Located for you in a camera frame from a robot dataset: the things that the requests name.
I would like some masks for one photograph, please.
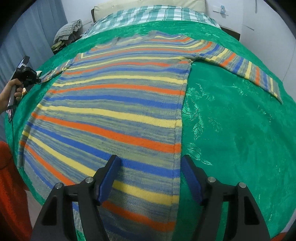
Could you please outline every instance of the blue gripper pad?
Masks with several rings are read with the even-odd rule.
[[[106,201],[109,197],[113,182],[117,177],[118,171],[121,167],[121,159],[117,156],[113,160],[109,170],[107,171],[99,188],[98,201],[100,203]]]
[[[202,202],[202,188],[200,186],[200,183],[198,182],[190,164],[188,163],[188,161],[191,161],[193,163],[192,160],[187,160],[186,156],[183,156],[181,158],[181,171],[183,172],[185,179],[187,181],[187,184],[189,186],[191,195],[193,200],[195,200],[196,202],[198,202],[199,204],[201,204]]]

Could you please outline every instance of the wooden headboard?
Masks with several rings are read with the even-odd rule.
[[[93,22],[95,23],[96,22],[96,19],[94,18],[94,8],[91,10],[91,16],[93,18]]]

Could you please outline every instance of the yellow stripe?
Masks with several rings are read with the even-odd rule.
[[[50,75],[46,76],[46,77],[45,77],[45,80],[50,79],[50,78],[56,73],[57,68],[58,68],[58,67],[56,67],[56,68],[50,73]]]
[[[252,62],[249,61],[247,71],[246,71],[246,73],[244,75],[245,79],[247,79],[247,80],[250,79],[251,68],[252,68]]]
[[[133,41],[136,41],[136,40],[138,40],[138,39],[143,39],[143,37],[137,37],[137,38],[135,38],[135,39],[124,40],[124,41],[120,42],[120,44],[121,44],[121,45],[125,45],[125,44],[127,44],[128,42],[133,42]]]
[[[270,81],[270,90],[274,94],[274,84],[273,84],[272,78],[269,77],[269,81]]]
[[[62,71],[64,71],[65,69],[67,69],[68,68],[68,63],[70,62],[70,59],[67,61],[67,63],[65,64],[65,66],[62,68]]]
[[[76,162],[73,159],[58,153],[54,149],[52,149],[49,146],[47,146],[46,144],[44,144],[42,141],[40,141],[37,138],[31,136],[29,133],[26,132],[24,135],[27,136],[33,142],[35,142],[38,146],[40,146],[41,148],[46,150],[48,153],[50,153],[51,155],[53,155],[54,157],[59,159],[60,161],[62,161],[63,163],[67,164],[70,167],[75,168],[76,170],[80,171],[81,173],[83,173],[83,174],[85,174],[87,176],[90,176],[90,177],[92,177],[96,173],[94,170],[80,164],[79,162]]]
[[[89,80],[81,80],[81,81],[65,82],[65,83],[63,82],[62,84],[53,83],[53,86],[63,87],[63,86],[69,86],[69,85],[86,84],[96,80],[111,80],[111,79],[128,79],[128,80],[129,79],[145,79],[145,80],[153,80],[153,81],[170,82],[170,83],[175,83],[180,85],[187,83],[187,80],[177,80],[175,78],[170,78],[170,77],[141,76],[141,75],[107,75],[107,76],[92,78]]]
[[[113,60],[109,60],[106,62],[102,62],[102,63],[98,63],[98,64],[90,64],[90,65],[86,65],[86,66],[80,66],[80,67],[76,67],[76,68],[71,68],[70,70],[77,70],[77,69],[87,69],[90,67],[96,67],[96,66],[100,66],[100,65],[105,65],[105,64],[109,64],[109,63],[113,63],[113,62],[120,62],[120,61],[125,61],[125,60],[133,60],[133,59],[156,59],[156,60],[160,60],[160,59],[178,59],[178,60],[184,60],[186,59],[185,57],[179,56],[179,57],[126,57],[126,58],[118,58],[118,59],[113,59]]]
[[[159,119],[145,115],[136,115],[124,112],[117,112],[112,110],[105,110],[105,109],[96,109],[96,108],[74,108],[74,107],[66,107],[66,106],[43,106],[40,103],[37,105],[39,109],[44,111],[46,110],[53,110],[53,111],[64,111],[70,113],[79,113],[79,114],[92,114],[92,115],[102,115],[107,116],[119,120],[125,121],[135,121],[141,122],[153,126],[160,126],[166,128],[174,128],[174,127],[181,127],[182,120],[166,120],[166,119]]]
[[[156,35],[155,38],[161,38],[161,39],[177,39],[178,37],[169,38],[169,37],[164,37],[164,36]]]
[[[51,155],[53,155],[54,157],[56,157],[57,159],[59,159],[63,163],[67,164],[68,166],[70,166],[72,168],[75,168],[76,170],[80,171],[81,173],[83,173],[89,177],[94,176],[94,174],[96,173],[94,170],[74,161],[71,158],[68,158],[68,157],[58,153],[54,149],[52,149],[49,146],[47,146],[46,144],[44,144],[42,141],[31,136],[29,133],[24,131],[23,135],[27,136],[30,140],[35,142],[38,146],[40,146],[41,148],[46,150],[48,153],[50,153]],[[130,194],[132,196],[136,196],[138,198],[144,199],[146,201],[153,202],[153,203],[158,203],[158,204],[170,206],[172,203],[179,202],[178,195],[169,196],[166,194],[154,193],[154,192],[146,191],[141,188],[131,186],[131,185],[128,185],[128,184],[125,184],[125,183],[122,183],[122,182],[119,182],[116,180],[113,183],[113,188],[115,188],[119,191],[125,192],[127,194]]]
[[[142,37],[138,37],[138,38],[135,38],[135,39],[133,39],[133,40],[125,40],[125,41],[123,41],[123,42],[121,42],[120,44],[126,44],[126,42],[130,42],[130,41],[134,41],[134,40],[138,40],[138,39],[142,39]],[[96,50],[98,50],[98,49],[100,49],[100,48],[105,48],[106,46],[109,46],[109,45],[111,45],[111,43],[109,43],[109,44],[106,44],[106,45],[97,45],[97,46],[95,46],[94,48],[96,49]],[[89,57],[92,57],[92,56],[96,56],[96,55],[98,55],[98,53],[97,54],[93,54],[93,55],[88,55],[88,56],[84,56],[84,57],[82,57],[82,58],[89,58]]]
[[[211,60],[216,60],[218,58],[222,58],[228,52],[228,50],[229,49],[224,49],[223,52],[221,52],[217,56],[213,56],[212,58],[206,58],[205,60],[208,61],[208,62],[210,62]]]
[[[116,49],[116,50],[111,50],[111,51],[107,51],[107,52],[103,52],[103,53],[97,53],[94,55],[89,55],[88,58],[93,57],[93,56],[99,56],[102,54],[107,54],[107,53],[112,53],[112,52],[117,52],[117,51],[123,51],[123,50],[128,50],[128,49],[134,49],[134,48],[142,48],[142,47],[159,47],[160,49],[163,47],[166,48],[180,48],[180,49],[189,49],[189,48],[195,48],[200,46],[201,44],[203,44],[204,41],[200,41],[194,45],[190,45],[190,46],[186,46],[186,47],[182,47],[182,46],[173,46],[173,45],[139,45],[139,46],[132,46],[132,47],[127,47],[127,48],[122,48],[122,49]]]
[[[93,51],[95,51],[95,50],[97,50],[97,49],[100,49],[100,48],[105,48],[106,46],[109,46],[109,45],[111,45],[111,44],[112,44],[112,42],[110,42],[110,43],[108,43],[108,44],[96,45],[96,46],[93,47],[93,48],[94,48]]]
[[[131,186],[131,185],[128,185],[128,184],[125,184],[125,183],[122,183],[122,182],[119,182],[116,180],[114,181],[112,187],[119,190],[119,191],[130,194],[132,196],[136,196],[141,199],[144,199],[148,202],[153,202],[153,203],[167,205],[167,206],[172,205],[172,203],[179,202],[178,195],[169,196],[166,194],[149,192],[149,191],[143,190],[141,188]]]

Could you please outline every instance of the hand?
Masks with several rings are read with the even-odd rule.
[[[7,110],[10,91],[11,91],[12,86],[14,86],[14,85],[19,86],[19,88],[15,92],[16,100],[17,100],[17,102],[20,102],[20,100],[21,100],[23,85],[18,79],[13,79],[6,84],[6,86],[4,87],[2,92],[0,93],[0,114]]]

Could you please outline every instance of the gray curtain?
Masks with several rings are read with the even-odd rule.
[[[65,24],[61,0],[37,0],[22,14],[0,47],[0,92],[25,55],[30,57],[28,66],[33,69],[53,56],[55,34]],[[4,116],[0,116],[0,140],[6,141]]]

